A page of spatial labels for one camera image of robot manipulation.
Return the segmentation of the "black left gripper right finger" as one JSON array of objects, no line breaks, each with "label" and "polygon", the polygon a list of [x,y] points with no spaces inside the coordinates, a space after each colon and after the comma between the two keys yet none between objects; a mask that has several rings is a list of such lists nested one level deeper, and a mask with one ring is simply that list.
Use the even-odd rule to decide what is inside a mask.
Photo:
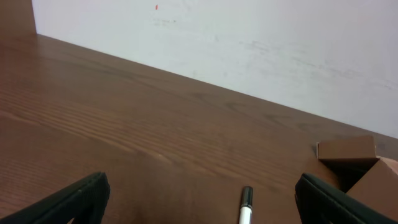
[{"label": "black left gripper right finger", "polygon": [[296,183],[295,201],[302,223],[397,224],[309,173]]}]

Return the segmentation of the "open cardboard box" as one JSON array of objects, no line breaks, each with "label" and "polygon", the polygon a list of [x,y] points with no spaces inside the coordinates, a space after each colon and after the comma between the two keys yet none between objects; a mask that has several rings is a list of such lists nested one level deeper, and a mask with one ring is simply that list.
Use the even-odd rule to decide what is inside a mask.
[{"label": "open cardboard box", "polygon": [[317,143],[317,174],[332,186],[376,212],[397,220],[397,161],[380,156],[373,136]]}]

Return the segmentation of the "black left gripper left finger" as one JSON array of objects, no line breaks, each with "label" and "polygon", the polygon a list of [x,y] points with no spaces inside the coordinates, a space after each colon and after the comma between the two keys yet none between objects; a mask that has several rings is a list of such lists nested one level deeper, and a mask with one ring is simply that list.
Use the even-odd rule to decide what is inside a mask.
[{"label": "black left gripper left finger", "polygon": [[2,218],[1,223],[101,223],[109,195],[106,174],[95,172]]}]

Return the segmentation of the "black white marker pen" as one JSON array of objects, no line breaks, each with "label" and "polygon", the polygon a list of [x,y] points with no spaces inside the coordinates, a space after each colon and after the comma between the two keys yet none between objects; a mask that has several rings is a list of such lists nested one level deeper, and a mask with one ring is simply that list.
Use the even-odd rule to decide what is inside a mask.
[{"label": "black white marker pen", "polygon": [[253,188],[245,186],[242,191],[241,206],[239,209],[239,224],[251,224],[252,220]]}]

